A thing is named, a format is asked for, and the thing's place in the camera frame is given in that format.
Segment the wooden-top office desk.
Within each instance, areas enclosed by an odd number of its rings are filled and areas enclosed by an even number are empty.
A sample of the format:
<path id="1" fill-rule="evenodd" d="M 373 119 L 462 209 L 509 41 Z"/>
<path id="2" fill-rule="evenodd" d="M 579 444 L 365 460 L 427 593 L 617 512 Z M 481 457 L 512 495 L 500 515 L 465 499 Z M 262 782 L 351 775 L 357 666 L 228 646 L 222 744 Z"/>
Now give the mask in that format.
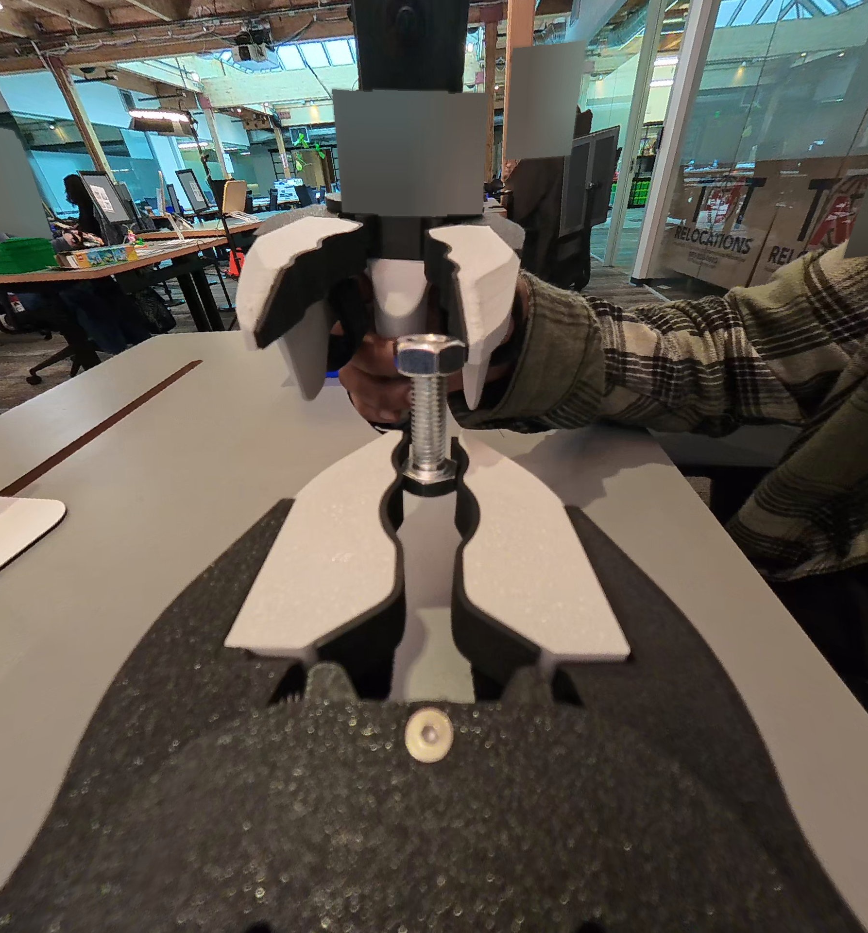
<path id="1" fill-rule="evenodd" d="M 235 238 L 248 237 L 253 235 L 260 226 L 267 220 L 278 216 L 276 212 L 265 212 L 254 214 L 246 219 L 238 217 L 227 217 L 227 226 L 218 220 L 207 220 L 195 225 L 187 224 L 185 221 L 174 221 L 173 216 L 169 216 L 169 226 L 151 231 L 142 231 L 137 237 L 143 242 L 180 240 L 180 239 L 204 239 L 204 238 L 224 238 L 227 234 Z"/>
<path id="2" fill-rule="evenodd" d="M 136 259 L 107 265 L 68 269 L 56 268 L 23 274 L 0 274 L 0 330 L 11 332 L 7 318 L 8 293 L 36 293 L 58 296 L 61 289 L 104 279 L 112 279 L 122 293 L 136 294 L 170 280 L 177 282 L 198 332 L 224 331 L 225 324 L 206 277 L 206 270 L 216 267 L 215 248 L 224 237 L 160 241 L 154 246 L 137 248 Z"/>

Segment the person's plaid shirt torso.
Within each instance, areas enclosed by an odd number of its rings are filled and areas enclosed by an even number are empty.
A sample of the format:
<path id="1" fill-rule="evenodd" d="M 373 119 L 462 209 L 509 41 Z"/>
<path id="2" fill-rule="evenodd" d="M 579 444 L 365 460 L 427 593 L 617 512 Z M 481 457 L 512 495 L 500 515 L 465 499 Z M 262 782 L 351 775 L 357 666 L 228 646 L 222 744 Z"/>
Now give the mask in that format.
<path id="1" fill-rule="evenodd" d="M 868 347 L 727 530 L 767 580 L 868 563 Z"/>

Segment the hanging ceiling lamp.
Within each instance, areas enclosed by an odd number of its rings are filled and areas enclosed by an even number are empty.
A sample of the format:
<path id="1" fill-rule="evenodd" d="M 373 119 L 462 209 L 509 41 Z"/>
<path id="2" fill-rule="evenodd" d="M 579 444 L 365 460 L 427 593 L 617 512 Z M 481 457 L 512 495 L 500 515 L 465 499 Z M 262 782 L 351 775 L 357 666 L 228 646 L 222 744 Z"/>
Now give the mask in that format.
<path id="1" fill-rule="evenodd" d="M 129 128 L 136 132 L 190 138 L 195 135 L 195 120 L 183 111 L 132 109 L 129 117 Z"/>

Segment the steel hex bolt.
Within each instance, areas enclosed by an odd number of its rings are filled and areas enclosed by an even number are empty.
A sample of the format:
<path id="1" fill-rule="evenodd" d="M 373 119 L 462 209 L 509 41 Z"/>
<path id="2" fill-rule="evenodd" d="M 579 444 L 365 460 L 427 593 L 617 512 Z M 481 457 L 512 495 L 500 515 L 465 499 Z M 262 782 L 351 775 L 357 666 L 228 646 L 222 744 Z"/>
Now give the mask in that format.
<path id="1" fill-rule="evenodd" d="M 448 382 L 462 370 L 465 356 L 462 341 L 441 334 L 406 335 L 395 341 L 396 370 L 412 383 L 408 460 L 434 465 L 449 458 Z"/>

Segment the person's right forearm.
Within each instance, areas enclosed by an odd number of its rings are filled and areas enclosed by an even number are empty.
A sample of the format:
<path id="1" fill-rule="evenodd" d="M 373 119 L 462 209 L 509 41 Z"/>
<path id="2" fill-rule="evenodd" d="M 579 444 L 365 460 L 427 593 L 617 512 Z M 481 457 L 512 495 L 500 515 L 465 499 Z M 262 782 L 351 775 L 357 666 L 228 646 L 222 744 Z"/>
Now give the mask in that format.
<path id="1" fill-rule="evenodd" d="M 517 361 L 467 428 L 522 432 L 603 419 L 711 437 L 742 426 L 868 433 L 868 257 L 807 254 L 762 286 L 625 309 L 522 274 Z"/>

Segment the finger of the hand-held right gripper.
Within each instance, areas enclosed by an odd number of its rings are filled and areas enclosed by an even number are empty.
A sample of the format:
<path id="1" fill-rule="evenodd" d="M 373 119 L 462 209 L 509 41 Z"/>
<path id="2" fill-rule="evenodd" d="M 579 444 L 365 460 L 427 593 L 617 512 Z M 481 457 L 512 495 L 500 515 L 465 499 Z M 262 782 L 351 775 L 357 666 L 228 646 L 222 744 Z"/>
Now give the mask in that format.
<path id="1" fill-rule="evenodd" d="M 520 270 L 516 252 L 488 224 L 431 227 L 426 278 L 447 313 L 448 334 L 465 345 L 463 393 L 481 401 L 493 352 L 507 335 Z"/>
<path id="2" fill-rule="evenodd" d="M 369 233 L 337 216 L 305 216 L 257 238 L 237 291 L 241 331 L 257 349 L 279 344 L 301 396 L 313 400 L 369 332 L 358 283 Z"/>

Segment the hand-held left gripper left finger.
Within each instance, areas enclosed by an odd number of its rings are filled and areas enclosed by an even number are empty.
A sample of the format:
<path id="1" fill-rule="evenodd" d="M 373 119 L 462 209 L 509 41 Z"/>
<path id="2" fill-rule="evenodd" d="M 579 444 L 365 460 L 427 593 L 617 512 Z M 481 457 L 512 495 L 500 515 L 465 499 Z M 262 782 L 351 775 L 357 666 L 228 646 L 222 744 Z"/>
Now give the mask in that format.
<path id="1" fill-rule="evenodd" d="M 382 433 L 311 480 L 258 571 L 224 646 L 310 668 L 334 662 L 360 697 L 387 698 L 406 627 L 400 467 Z"/>

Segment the printed moving box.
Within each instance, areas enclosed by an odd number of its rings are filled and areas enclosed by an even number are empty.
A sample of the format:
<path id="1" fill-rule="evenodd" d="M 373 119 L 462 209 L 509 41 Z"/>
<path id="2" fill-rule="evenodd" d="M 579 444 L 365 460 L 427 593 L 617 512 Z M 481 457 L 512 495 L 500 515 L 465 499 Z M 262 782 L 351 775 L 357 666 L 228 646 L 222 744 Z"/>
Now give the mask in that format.
<path id="1" fill-rule="evenodd" d="M 744 286 L 762 235 L 743 218 L 754 189 L 754 178 L 740 174 L 681 174 L 664 232 L 664 266 L 710 285 Z"/>
<path id="2" fill-rule="evenodd" d="M 766 160 L 770 219 L 750 286 L 765 284 L 800 257 L 849 239 L 868 189 L 868 155 Z"/>

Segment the green plastic crate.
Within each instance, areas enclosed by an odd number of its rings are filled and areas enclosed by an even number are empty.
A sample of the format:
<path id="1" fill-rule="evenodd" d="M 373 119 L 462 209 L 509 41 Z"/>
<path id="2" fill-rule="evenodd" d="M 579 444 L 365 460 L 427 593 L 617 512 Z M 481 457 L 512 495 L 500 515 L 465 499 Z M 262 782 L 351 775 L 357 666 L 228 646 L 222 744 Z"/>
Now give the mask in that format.
<path id="1" fill-rule="evenodd" d="M 0 275 L 52 270 L 58 261 L 47 238 L 8 238 L 0 241 Z"/>

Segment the person's right hand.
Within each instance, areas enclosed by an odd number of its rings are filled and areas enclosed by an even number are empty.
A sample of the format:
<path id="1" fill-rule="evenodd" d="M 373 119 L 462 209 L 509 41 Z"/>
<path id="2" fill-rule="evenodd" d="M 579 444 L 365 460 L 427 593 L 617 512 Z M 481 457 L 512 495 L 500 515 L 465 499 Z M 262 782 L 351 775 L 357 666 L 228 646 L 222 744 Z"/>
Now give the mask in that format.
<path id="1" fill-rule="evenodd" d="M 412 383 L 396 370 L 394 340 L 367 334 L 338 377 L 358 414 L 371 424 L 396 426 L 409 415 Z"/>

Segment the acrylic sign stand white base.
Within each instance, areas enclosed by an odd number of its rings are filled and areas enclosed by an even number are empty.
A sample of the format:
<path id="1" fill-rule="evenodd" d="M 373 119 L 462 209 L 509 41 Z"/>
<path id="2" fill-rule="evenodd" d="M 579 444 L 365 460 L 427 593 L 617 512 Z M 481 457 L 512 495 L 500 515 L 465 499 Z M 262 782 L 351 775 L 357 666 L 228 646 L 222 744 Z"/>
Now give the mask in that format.
<path id="1" fill-rule="evenodd" d="M 0 570 L 43 539 L 67 516 L 55 499 L 0 496 Z"/>

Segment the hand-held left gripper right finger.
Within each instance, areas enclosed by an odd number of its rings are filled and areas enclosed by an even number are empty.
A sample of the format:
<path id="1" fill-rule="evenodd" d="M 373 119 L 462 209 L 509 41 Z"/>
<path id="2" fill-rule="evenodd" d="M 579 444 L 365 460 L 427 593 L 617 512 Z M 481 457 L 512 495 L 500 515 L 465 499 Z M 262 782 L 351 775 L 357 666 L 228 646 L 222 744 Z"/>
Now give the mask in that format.
<path id="1" fill-rule="evenodd" d="M 452 441 L 452 640 L 477 699 L 515 674 L 552 681 L 567 665 L 618 664 L 630 645 L 591 565 L 575 512 L 525 467 L 473 437 Z"/>

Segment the steel hex nut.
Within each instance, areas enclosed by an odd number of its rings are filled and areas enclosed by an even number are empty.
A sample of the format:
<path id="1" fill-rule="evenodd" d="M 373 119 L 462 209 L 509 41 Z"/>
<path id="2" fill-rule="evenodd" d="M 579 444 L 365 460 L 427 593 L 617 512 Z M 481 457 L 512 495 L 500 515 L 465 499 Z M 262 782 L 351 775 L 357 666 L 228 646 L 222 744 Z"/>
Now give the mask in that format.
<path id="1" fill-rule="evenodd" d="M 417 496 L 435 496 L 438 489 L 451 490 L 456 483 L 457 464 L 445 458 L 434 465 L 421 465 L 414 460 L 406 461 L 402 478 L 406 488 L 421 489 Z"/>

